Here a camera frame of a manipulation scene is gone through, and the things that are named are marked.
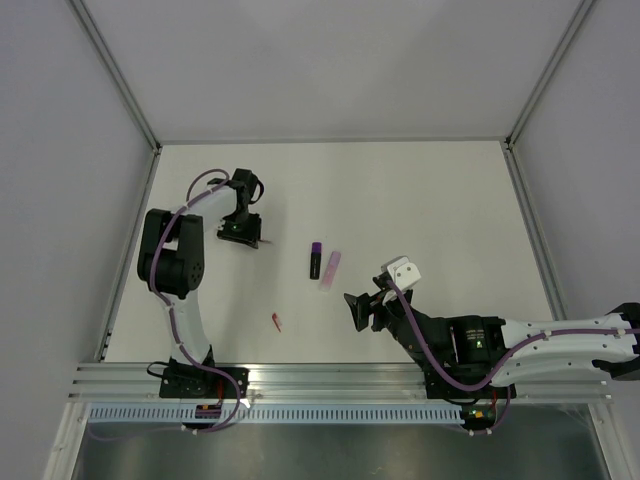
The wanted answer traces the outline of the pink marker pen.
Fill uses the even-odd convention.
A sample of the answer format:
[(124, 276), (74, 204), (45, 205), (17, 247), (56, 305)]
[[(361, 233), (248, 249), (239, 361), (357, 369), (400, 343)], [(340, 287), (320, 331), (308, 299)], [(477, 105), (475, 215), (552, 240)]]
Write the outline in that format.
[(321, 291), (328, 292), (331, 289), (337, 269), (340, 264), (341, 257), (342, 255), (339, 251), (333, 251), (330, 254), (329, 261), (320, 282)]

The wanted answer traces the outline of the black purple highlighter pen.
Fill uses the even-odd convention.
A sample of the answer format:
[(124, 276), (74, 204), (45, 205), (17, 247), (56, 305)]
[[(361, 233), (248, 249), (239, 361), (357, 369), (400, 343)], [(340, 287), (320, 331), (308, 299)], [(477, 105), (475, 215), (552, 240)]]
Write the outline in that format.
[(322, 255), (317, 252), (312, 252), (310, 255), (310, 270), (309, 270), (309, 278), (311, 280), (318, 280), (320, 278), (321, 263), (322, 263)]

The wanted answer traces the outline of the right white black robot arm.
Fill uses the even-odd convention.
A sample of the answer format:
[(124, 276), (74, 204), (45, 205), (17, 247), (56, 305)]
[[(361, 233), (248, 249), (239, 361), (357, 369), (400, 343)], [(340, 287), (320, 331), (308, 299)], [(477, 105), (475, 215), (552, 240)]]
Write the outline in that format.
[(412, 296), (345, 295), (357, 330), (386, 330), (419, 366), (430, 399), (504, 398), (518, 383), (607, 374), (639, 377), (639, 306), (559, 323), (465, 315), (430, 317)]

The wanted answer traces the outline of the red pen cap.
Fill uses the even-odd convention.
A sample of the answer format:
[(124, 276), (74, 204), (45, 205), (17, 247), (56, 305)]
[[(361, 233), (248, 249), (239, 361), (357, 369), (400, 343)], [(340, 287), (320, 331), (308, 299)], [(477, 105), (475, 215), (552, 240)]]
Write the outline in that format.
[(274, 325), (275, 325), (275, 328), (277, 329), (277, 331), (278, 331), (279, 333), (281, 333), (281, 332), (282, 332), (282, 324), (281, 324), (281, 321), (280, 321), (280, 318), (279, 318), (278, 314), (274, 312), (274, 313), (272, 314), (272, 317), (271, 317), (271, 318), (272, 318), (272, 322), (273, 322), (273, 323), (274, 323)]

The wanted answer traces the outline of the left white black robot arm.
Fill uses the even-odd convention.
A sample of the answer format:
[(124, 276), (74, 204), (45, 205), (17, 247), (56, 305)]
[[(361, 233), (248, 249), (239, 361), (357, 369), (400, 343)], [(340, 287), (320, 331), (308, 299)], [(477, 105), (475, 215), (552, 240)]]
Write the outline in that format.
[(201, 318), (198, 289), (205, 274), (205, 236), (253, 249), (262, 240), (262, 219), (250, 207), (264, 194), (264, 184), (248, 169), (232, 174), (210, 169), (189, 185), (175, 210), (146, 213), (137, 275), (162, 304), (172, 338), (170, 366), (184, 366), (183, 387), (205, 398), (217, 386), (213, 347)]

